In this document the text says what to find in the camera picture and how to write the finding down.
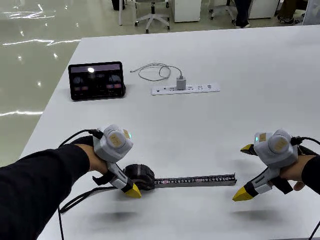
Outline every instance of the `office chair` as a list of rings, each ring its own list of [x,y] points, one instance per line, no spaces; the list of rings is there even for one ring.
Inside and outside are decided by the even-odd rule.
[[[212,6],[211,1],[212,0],[209,1],[209,9],[208,9],[209,13],[211,14],[210,20],[214,19],[214,17],[216,16],[216,10],[218,10],[218,9],[226,10],[229,13],[230,17],[232,18],[232,20],[236,19],[235,15],[234,15],[234,13],[233,13],[233,11],[231,9],[231,8],[234,8],[235,6],[231,6],[230,5],[231,2],[233,2],[232,0],[226,0],[226,4],[225,5],[215,5],[215,6]]]
[[[135,26],[138,26],[138,23],[140,21],[148,20],[148,22],[146,24],[146,27],[145,27],[145,33],[148,34],[149,33],[150,24],[153,22],[153,20],[158,20],[161,23],[163,23],[164,25],[166,25],[166,28],[168,30],[170,30],[170,24],[169,24],[170,18],[169,18],[169,15],[167,15],[167,14],[156,14],[155,13],[155,4],[156,3],[165,3],[165,7],[168,9],[169,8],[168,0],[133,0],[133,2],[134,2],[133,18],[135,20],[135,22],[134,22]],[[139,17],[137,19],[137,4],[136,3],[151,3],[151,13],[149,13],[149,14],[147,14],[145,16]]]

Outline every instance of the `white cabinet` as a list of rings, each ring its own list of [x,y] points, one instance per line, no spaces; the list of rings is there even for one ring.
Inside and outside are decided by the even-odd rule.
[[[174,22],[197,22],[200,20],[201,0],[171,0]]]
[[[252,0],[249,19],[272,18],[277,10],[279,0]]]

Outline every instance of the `human hand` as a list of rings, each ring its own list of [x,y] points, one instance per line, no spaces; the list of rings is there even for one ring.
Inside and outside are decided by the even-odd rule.
[[[296,161],[294,164],[281,168],[280,177],[287,180],[297,181],[293,186],[293,189],[295,191],[300,191],[305,186],[305,184],[302,182],[302,171],[304,170],[307,162],[314,157],[314,155],[298,156],[298,161]]]
[[[89,171],[98,171],[102,175],[108,171],[107,164],[95,154],[94,148],[86,144],[75,144],[87,154],[90,162]]]

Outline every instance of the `power outlet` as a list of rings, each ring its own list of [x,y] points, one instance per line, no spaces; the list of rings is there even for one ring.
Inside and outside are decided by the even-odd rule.
[[[220,92],[219,84],[191,84],[187,85],[185,90],[177,90],[176,86],[154,86],[151,88],[151,95],[198,94],[209,92]]]

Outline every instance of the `shoe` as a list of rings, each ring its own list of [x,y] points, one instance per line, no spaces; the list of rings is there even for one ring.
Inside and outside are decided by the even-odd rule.
[[[232,20],[231,23],[235,26],[236,29],[247,29],[247,28],[250,28],[250,24],[249,24],[248,21],[245,22],[244,24],[237,25],[236,20],[234,19],[234,20]]]
[[[293,24],[295,22],[294,18],[288,18],[288,17],[282,17],[282,16],[276,16],[278,19],[278,22],[281,24]]]

